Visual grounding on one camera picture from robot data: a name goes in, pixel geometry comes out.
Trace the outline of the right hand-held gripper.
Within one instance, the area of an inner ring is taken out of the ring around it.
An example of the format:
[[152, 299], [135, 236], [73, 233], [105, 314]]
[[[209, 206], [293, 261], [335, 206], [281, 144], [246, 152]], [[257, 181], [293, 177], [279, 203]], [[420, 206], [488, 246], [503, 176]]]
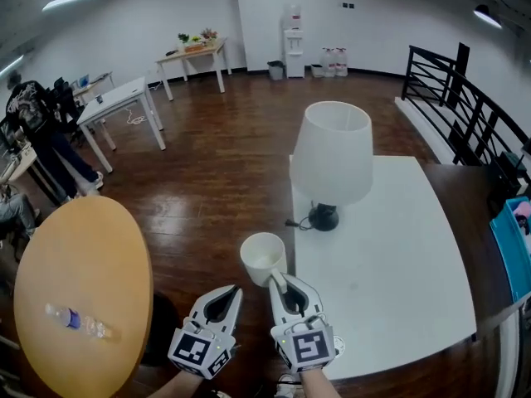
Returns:
[[[335, 347], [333, 328], [320, 313], [319, 293], [293, 275], [286, 274], [285, 281], [287, 291], [283, 293], [274, 278], [269, 278], [273, 319], [280, 325], [270, 330], [275, 349], [291, 374], [322, 369], [335, 359]], [[295, 320], [297, 315], [302, 319]]]

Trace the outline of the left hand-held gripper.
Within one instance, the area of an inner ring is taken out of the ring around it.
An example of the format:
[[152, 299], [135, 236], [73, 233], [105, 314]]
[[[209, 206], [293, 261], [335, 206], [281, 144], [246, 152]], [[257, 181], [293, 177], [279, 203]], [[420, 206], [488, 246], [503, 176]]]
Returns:
[[[231, 360], [243, 291], [230, 284], [199, 297], [182, 328], [176, 328], [168, 359], [179, 370], [213, 379]], [[211, 330], [207, 324], [218, 330]]]

